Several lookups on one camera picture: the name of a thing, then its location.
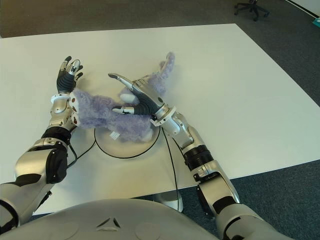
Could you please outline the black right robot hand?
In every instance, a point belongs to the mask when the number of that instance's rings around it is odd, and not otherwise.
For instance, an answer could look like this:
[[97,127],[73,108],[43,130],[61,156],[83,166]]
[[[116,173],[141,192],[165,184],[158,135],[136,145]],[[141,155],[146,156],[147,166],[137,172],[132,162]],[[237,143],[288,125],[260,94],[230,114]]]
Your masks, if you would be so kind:
[[108,73],[110,78],[125,85],[138,99],[135,106],[115,106],[112,111],[122,115],[153,115],[165,104],[160,96],[142,79],[131,81],[117,73]]

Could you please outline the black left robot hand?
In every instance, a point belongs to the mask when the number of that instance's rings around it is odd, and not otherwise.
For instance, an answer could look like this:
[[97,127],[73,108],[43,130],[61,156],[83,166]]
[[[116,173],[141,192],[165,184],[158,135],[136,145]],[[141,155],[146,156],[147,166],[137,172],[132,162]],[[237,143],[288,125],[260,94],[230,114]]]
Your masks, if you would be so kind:
[[60,65],[57,79],[56,88],[59,94],[71,93],[77,84],[80,77],[83,76],[83,65],[79,59],[72,61],[71,56],[67,56]]

